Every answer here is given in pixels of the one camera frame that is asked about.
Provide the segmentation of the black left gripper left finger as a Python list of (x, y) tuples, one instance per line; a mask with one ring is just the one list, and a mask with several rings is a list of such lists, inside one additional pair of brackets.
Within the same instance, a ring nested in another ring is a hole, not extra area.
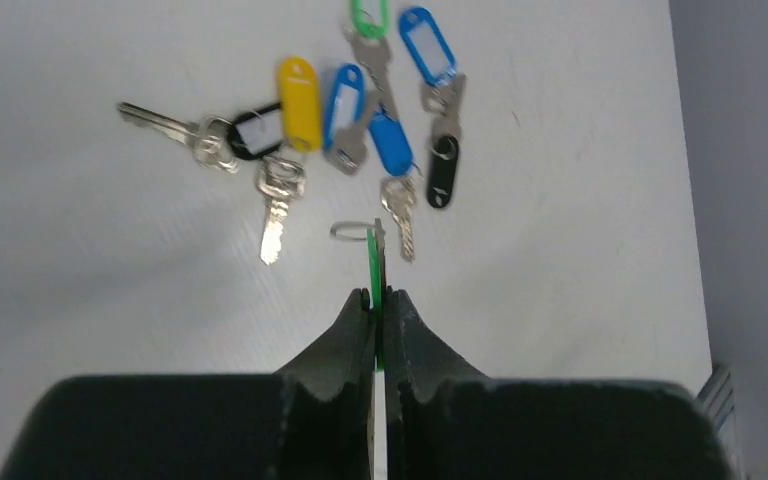
[(3, 479), (368, 479), (374, 322), (356, 289), (272, 373), (87, 375), (53, 385)]

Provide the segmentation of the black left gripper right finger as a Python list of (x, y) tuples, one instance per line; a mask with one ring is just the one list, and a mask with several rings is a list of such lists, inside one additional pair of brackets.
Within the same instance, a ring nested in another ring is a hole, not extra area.
[(422, 320), (383, 303), (392, 479), (729, 479), (709, 417), (683, 387), (640, 379), (493, 378)]

